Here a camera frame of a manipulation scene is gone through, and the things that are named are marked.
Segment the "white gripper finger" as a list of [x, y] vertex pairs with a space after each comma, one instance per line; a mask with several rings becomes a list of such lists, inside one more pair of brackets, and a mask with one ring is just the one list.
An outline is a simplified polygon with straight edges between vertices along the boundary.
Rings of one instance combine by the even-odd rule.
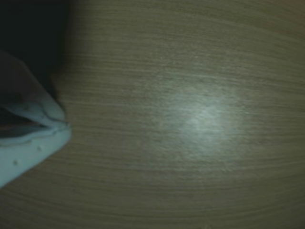
[[37, 166], [62, 149], [71, 138], [71, 127], [61, 126], [0, 140], [0, 187]]
[[29, 110], [37, 105], [51, 120], [65, 121], [63, 108], [33, 75], [27, 65], [4, 51], [0, 51], [0, 103], [17, 105]]

